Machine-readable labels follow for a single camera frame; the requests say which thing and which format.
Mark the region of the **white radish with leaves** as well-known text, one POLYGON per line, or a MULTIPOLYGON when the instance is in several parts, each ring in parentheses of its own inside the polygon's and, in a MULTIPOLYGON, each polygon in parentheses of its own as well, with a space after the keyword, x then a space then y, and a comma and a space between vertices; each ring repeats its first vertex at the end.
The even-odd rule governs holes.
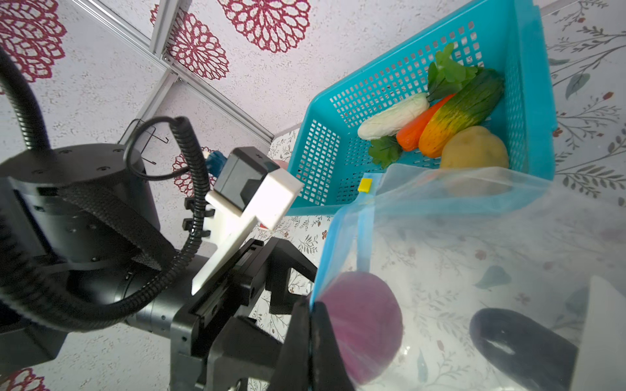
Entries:
POLYGON ((357 135, 372 141, 396 135, 404 126, 424 114, 434 101, 456 94, 479 73, 477 66, 465 66, 453 59, 454 45, 435 54, 427 73, 427 91, 393 104, 360 125, 357 135))

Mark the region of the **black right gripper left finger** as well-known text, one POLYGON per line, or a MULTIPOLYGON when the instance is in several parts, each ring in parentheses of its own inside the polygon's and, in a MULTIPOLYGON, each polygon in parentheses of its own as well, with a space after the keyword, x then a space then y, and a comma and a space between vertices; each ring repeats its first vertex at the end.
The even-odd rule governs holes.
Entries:
POLYGON ((309 299, 304 297, 293 307, 288 332, 267 390, 309 389, 310 336, 309 299))

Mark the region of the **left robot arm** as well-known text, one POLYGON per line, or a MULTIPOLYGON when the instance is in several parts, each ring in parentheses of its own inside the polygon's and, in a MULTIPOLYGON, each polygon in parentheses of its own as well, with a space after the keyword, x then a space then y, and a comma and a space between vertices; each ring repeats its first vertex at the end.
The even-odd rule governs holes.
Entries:
POLYGON ((56 357, 70 332, 124 323, 171 344, 173 390, 243 390, 272 378, 282 344, 249 313, 263 290, 270 311, 298 296, 292 270, 316 267, 286 239, 245 239, 198 290, 205 264, 161 234, 150 186, 121 146, 27 151, 1 166, 1 347, 6 370, 56 357))

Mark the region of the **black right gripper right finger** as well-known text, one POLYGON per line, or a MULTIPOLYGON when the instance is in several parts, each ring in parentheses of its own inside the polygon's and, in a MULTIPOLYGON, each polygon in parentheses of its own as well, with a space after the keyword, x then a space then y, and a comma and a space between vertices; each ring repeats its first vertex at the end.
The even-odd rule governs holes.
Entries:
POLYGON ((320 301, 311 312, 311 389, 355 390, 347 375, 327 307, 320 301))

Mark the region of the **purple onion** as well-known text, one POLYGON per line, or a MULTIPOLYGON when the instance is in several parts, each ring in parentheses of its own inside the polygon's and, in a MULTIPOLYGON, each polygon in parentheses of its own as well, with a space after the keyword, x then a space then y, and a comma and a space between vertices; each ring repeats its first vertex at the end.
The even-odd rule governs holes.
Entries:
POLYGON ((389 285, 376 275, 349 271, 322 293, 337 346, 356 384, 368 384, 391 365, 403 340, 399 303, 389 285))

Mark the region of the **dark eggplant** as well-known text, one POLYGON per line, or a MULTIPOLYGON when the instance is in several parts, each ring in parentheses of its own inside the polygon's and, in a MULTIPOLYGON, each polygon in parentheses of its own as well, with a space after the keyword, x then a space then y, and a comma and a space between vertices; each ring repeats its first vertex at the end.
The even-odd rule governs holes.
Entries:
POLYGON ((570 389, 578 348, 538 322, 487 308, 474 314, 469 333, 476 350, 525 389, 570 389))

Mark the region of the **clear zip top bag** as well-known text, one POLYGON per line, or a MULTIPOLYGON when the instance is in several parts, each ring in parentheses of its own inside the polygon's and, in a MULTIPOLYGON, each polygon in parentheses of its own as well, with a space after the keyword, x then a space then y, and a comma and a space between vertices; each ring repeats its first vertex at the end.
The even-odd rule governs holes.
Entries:
POLYGON ((404 333, 391 365, 363 390, 528 390, 474 347, 487 308, 518 312, 580 348, 591 278, 625 296, 625 209, 510 172, 510 190, 459 197, 445 174, 393 165, 368 174, 329 228, 311 303, 342 273, 384 280, 404 333))

